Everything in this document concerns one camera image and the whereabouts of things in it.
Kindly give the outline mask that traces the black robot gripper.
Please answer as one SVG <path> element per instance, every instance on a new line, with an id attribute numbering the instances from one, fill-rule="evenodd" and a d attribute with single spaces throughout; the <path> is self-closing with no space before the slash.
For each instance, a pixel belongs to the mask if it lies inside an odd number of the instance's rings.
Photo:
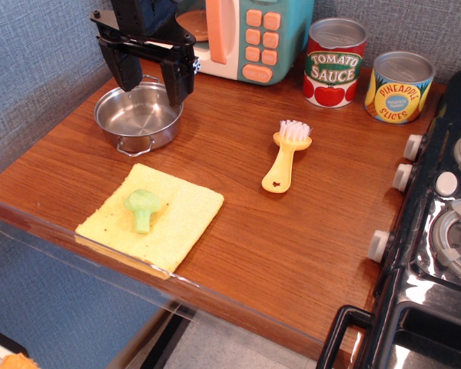
<path id="1" fill-rule="evenodd" d="M 112 1 L 111 10 L 94 10 L 98 44 L 104 61 L 123 91 L 139 85 L 139 58 L 161 63 L 171 107 L 181 106 L 194 91 L 201 69 L 194 54 L 195 37 L 176 19 L 176 1 Z"/>

